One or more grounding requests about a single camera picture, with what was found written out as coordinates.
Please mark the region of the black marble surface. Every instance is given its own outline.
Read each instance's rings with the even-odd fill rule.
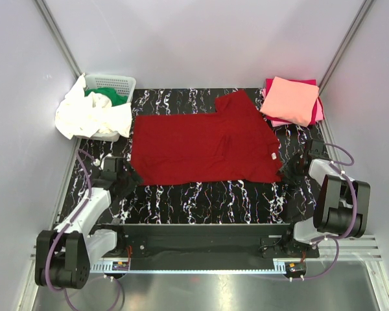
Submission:
[[[134,91],[132,113],[159,115],[177,113],[215,112],[215,98],[237,89],[138,89]],[[252,102],[261,107],[262,89],[246,89]],[[298,150],[303,150],[308,138],[322,139],[320,128],[288,125],[274,128],[281,146],[282,162]],[[80,148],[98,159],[107,154],[130,160],[132,134],[116,143],[83,139]],[[88,170],[95,174],[97,167],[85,159]],[[59,221],[77,205],[86,190],[84,173],[75,163]],[[107,209],[98,223],[111,223],[113,218],[122,224],[263,224],[288,222],[290,217],[312,215],[320,188],[314,180],[302,178],[300,187],[284,183],[251,183],[234,180],[215,183],[190,183],[179,186],[138,187],[120,204]]]

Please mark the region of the red shirt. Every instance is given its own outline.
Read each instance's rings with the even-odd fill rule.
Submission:
[[[144,185],[280,181],[279,141],[248,95],[219,97],[215,106],[216,113],[136,117],[131,164]]]

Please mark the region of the folded peach towel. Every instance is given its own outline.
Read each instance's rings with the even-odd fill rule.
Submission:
[[[308,126],[318,97],[318,86],[275,77],[260,109],[261,113]]]
[[[266,98],[266,89],[264,88],[262,90],[262,96],[265,99]],[[312,116],[311,116],[311,122],[309,125],[314,125],[318,121],[324,120],[324,113],[323,113],[323,104],[320,100],[320,97],[317,98],[316,101],[316,107],[315,107],[315,113],[314,113],[314,107],[312,109]],[[276,126],[281,126],[281,125],[289,125],[291,122],[277,119],[277,118],[272,118],[272,117],[267,117],[268,120],[271,121],[272,127],[275,128]]]

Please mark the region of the white laundry basket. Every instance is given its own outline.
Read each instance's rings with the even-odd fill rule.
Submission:
[[[112,87],[121,96],[128,96],[127,102],[131,102],[136,80],[130,76],[114,76],[114,75],[86,75],[85,76],[87,89],[97,89],[99,87]],[[119,133],[112,132],[109,134],[95,133],[89,139],[98,141],[118,141]]]

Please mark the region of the white wall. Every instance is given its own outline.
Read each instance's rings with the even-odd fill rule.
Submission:
[[[0,311],[15,310],[73,142],[54,128],[73,75],[33,1],[0,0]]]
[[[371,185],[368,230],[389,274],[389,0],[376,1],[322,98],[336,143],[355,156],[346,170]]]
[[[323,77],[362,0],[47,0],[80,68],[138,87]]]

